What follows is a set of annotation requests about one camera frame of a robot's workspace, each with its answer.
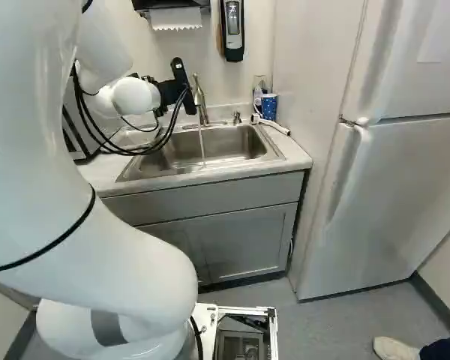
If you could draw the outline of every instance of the countertop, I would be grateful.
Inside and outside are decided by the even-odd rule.
[[[179,188],[189,185],[221,182],[225,180],[264,176],[274,173],[310,169],[311,157],[289,136],[285,136],[273,127],[260,126],[268,134],[271,141],[281,151],[284,159],[267,161],[253,166],[230,166],[227,168],[192,172],[188,174],[147,178],[143,180],[115,182],[132,157],[116,154],[99,154],[87,164],[78,165],[82,176],[97,191],[100,197],[113,197],[135,194],[145,191],[156,191]]]

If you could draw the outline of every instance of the shoe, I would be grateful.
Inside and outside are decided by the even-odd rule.
[[[373,350],[382,360],[420,360],[420,350],[390,337],[375,337]]]

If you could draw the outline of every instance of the blue mug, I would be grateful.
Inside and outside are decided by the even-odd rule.
[[[262,117],[265,120],[277,120],[277,94],[264,94],[262,96]]]

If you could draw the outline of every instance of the floor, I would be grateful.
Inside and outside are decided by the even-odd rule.
[[[229,306],[275,306],[280,360],[377,360],[374,335],[420,347],[449,336],[446,327],[409,283],[297,304],[288,279],[209,292],[200,302]],[[22,360],[64,360],[38,336]]]

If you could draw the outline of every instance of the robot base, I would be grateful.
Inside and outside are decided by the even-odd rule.
[[[278,360],[278,318],[273,307],[196,304],[192,314],[202,340],[203,360]],[[191,330],[175,360],[198,360]]]

